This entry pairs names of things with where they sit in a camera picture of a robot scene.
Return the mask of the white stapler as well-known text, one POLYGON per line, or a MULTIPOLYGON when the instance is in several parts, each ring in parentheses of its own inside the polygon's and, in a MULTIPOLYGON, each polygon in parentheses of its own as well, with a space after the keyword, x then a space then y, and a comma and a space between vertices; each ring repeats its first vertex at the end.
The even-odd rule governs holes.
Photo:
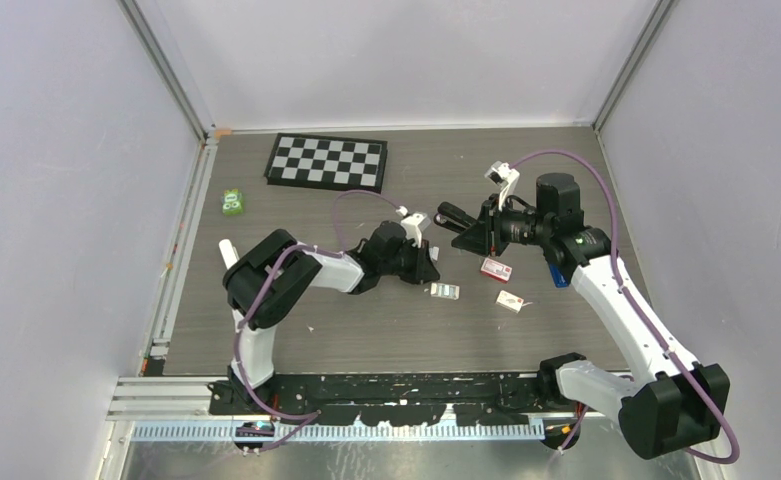
POLYGON ((218 243, 218 248, 225 268, 230 269, 233 267, 239 260, 240 256, 232 242, 229 239, 222 239, 218 243))

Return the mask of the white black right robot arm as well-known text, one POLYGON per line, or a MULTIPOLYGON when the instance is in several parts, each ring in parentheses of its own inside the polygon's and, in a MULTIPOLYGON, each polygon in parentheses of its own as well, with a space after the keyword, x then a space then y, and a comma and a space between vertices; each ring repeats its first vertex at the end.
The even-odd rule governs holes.
POLYGON ((619 425, 632 451, 653 459, 716 439, 730 379, 718 364, 704 365, 675 340, 626 277, 608 235, 584 222, 574 177, 548 173, 536 180, 529 204, 504 190, 490 195, 477 216, 443 202, 437 219, 456 236, 455 248, 483 257, 510 244, 542 249, 554 283, 569 286, 591 306, 631 372, 623 378, 584 355, 541 361, 537 397, 550 410, 576 402, 619 425))

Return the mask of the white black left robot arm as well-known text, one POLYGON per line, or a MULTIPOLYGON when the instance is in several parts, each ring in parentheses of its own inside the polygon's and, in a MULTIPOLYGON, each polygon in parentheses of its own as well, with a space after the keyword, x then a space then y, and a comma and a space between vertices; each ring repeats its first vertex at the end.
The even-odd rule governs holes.
POLYGON ((228 239, 218 243, 226 267, 222 285, 235 323, 230 369, 238 384, 234 400, 246 412, 264 412, 273 398, 277 325, 310 288, 358 295, 386 276, 412 285, 436 282, 440 273, 429 242, 410 236, 399 222, 382 222, 352 249, 323 250, 284 229, 271 232, 240 256, 228 239))

